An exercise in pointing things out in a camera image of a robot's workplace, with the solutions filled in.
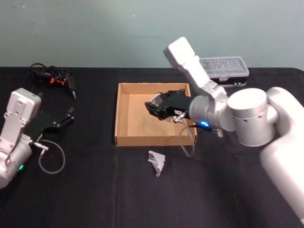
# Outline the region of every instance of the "black tablecloth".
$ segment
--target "black tablecloth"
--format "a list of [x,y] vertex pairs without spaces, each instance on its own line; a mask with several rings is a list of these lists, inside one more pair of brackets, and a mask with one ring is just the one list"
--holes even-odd
[[[261,167],[261,148],[240,145],[234,134],[220,139],[199,132],[196,154],[180,147],[114,145],[119,82],[186,82],[173,69],[70,68],[76,81],[73,103],[62,89],[42,89],[42,109],[62,116],[75,107],[75,122],[56,140],[66,166],[48,175],[38,150],[9,186],[0,190],[0,227],[44,228],[299,228],[303,227]],[[280,86],[304,104],[304,72],[251,68],[245,87]],[[0,113],[12,90],[23,87],[28,68],[0,68]],[[231,94],[238,89],[230,88]],[[166,155],[159,178],[148,151]],[[60,166],[48,153],[49,168]]]

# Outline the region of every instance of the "open cardboard box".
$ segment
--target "open cardboard box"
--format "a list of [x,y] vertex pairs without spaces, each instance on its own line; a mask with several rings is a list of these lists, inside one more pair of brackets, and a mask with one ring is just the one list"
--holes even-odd
[[[160,121],[149,114],[145,102],[158,92],[185,89],[190,95],[189,84],[186,83],[120,83],[118,85],[115,143],[116,146],[175,146],[180,145],[179,134],[184,125],[181,123]],[[186,120],[187,125],[193,122]],[[197,139],[197,131],[191,128]],[[182,142],[192,145],[186,130],[183,131]]]

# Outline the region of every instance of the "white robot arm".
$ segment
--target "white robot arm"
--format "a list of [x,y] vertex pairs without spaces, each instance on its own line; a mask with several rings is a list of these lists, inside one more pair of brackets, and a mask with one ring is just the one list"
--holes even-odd
[[304,108],[288,91],[272,87],[267,92],[248,88],[230,97],[209,79],[186,38],[164,50],[172,67],[181,71],[199,96],[189,107],[189,118],[211,128],[235,131],[246,146],[271,142],[260,154],[261,163],[283,197],[304,223],[304,151],[301,140]]
[[41,98],[23,88],[13,91],[4,114],[0,135],[0,189],[8,185],[32,154],[31,145],[47,151],[48,147],[23,134],[24,128],[37,115]]

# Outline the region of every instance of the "cable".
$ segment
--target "cable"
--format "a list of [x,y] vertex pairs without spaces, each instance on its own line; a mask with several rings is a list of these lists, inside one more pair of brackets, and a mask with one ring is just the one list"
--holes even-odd
[[42,159],[43,154],[41,154],[41,155],[39,156],[39,160],[38,160],[40,168],[41,168],[44,172],[46,172],[46,173],[48,173],[48,174],[57,174],[57,173],[61,172],[61,171],[63,170],[65,164],[66,164],[66,156],[65,156],[65,153],[64,153],[63,149],[62,149],[57,143],[55,143],[55,142],[53,142],[53,141],[50,141],[50,140],[40,139],[39,142],[47,142],[47,143],[49,142],[49,143],[51,143],[51,144],[54,144],[54,145],[57,146],[57,147],[60,149],[60,151],[62,152],[62,158],[63,158],[61,168],[60,168],[59,170],[57,170],[57,171],[51,172],[51,171],[47,171],[45,168],[43,168],[43,166],[42,166],[42,164],[41,164],[41,159]]
[[31,66],[30,66],[30,68],[33,68],[33,66],[42,66],[42,67],[44,67],[44,68],[47,68],[45,65],[43,65],[42,63],[34,63],[34,64],[32,64]]
[[[190,128],[185,124],[185,122],[181,122],[185,127],[180,131],[180,134],[179,134],[179,140],[180,140],[180,146],[182,148],[182,150],[185,152],[185,154],[188,156],[188,157],[192,157],[195,153],[195,142],[194,142],[194,137],[193,137],[193,134],[191,133],[191,130]],[[183,145],[183,142],[182,142],[182,137],[181,137],[181,134],[184,130],[187,130],[188,132],[188,136],[191,138],[191,141],[192,141],[192,152],[191,154],[188,154],[185,146]]]

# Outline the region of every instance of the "clear plastic box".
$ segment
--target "clear plastic box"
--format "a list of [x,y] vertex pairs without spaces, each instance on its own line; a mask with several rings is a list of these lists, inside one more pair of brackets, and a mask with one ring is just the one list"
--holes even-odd
[[235,80],[230,80],[229,84],[242,86],[249,76],[249,70],[242,57],[211,57],[199,60],[208,76],[211,79],[218,78],[220,82],[234,78]]

